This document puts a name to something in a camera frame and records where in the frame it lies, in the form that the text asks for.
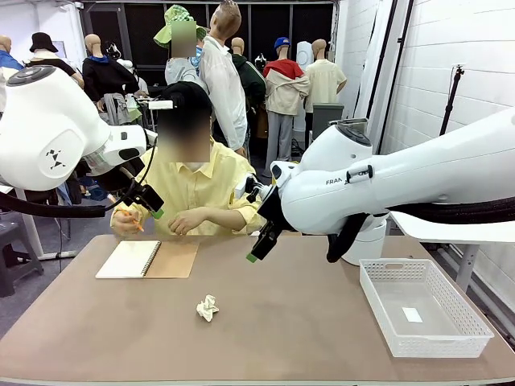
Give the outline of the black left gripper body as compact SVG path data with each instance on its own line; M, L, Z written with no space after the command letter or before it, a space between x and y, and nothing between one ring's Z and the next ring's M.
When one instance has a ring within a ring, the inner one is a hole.
M97 184L108 192L126 192L135 178L144 168L145 164L140 158L134 158L109 172L94 177Z

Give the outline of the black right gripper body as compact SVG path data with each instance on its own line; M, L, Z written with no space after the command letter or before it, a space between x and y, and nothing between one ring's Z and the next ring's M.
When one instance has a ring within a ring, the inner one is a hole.
M266 223L260 229L260 233L264 234L270 227L277 228L280 232L295 232L295 229L282 213L278 187L276 185L261 185L258 194L261 198L261 206L257 213L266 220Z

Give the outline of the person's right hand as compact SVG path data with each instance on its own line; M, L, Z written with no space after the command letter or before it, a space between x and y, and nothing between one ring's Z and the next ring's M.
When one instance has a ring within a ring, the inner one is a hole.
M110 227L120 236L141 232L140 214L135 210L117 209L112 214Z

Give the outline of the person's left hand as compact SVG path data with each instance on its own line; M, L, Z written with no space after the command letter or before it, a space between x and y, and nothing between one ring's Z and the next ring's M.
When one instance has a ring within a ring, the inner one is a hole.
M171 233L184 236L189 231L197 228L206 220L206 214L203 207L189 209L179 212L173 220L168 224Z

